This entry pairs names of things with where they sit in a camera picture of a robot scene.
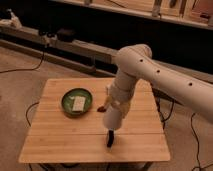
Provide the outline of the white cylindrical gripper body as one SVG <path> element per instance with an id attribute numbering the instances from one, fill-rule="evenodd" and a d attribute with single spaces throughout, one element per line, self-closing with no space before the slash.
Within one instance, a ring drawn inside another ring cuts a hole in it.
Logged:
<path id="1" fill-rule="evenodd" d="M 119 129 L 122 125 L 122 113 L 114 107 L 109 107 L 104 113 L 103 124 L 108 130 Z"/>

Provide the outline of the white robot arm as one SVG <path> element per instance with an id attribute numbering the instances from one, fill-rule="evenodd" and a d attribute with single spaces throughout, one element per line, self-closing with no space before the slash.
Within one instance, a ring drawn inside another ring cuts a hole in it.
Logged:
<path id="1" fill-rule="evenodd" d="M 109 86 L 109 107 L 103 117 L 108 130 L 115 131 L 128 113 L 129 103 L 139 79 L 150 82 L 213 123 L 213 85 L 171 70 L 152 59 L 148 45 L 137 44 L 121 48 L 115 57 L 118 71 Z"/>

